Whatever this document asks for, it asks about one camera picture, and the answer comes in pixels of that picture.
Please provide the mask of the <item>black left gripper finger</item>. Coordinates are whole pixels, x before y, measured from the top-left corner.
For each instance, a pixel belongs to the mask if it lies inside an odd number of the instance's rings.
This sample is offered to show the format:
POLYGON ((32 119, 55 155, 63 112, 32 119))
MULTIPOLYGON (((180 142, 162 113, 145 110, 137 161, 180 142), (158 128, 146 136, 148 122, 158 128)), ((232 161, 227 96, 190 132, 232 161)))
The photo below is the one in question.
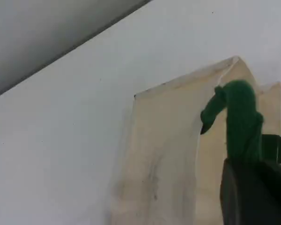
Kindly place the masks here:
POLYGON ((281 165, 230 163, 237 181, 239 225, 281 225, 281 165))
POLYGON ((224 225, 239 224, 239 201, 235 173, 230 160, 223 163, 222 180, 220 185, 220 202, 224 225))

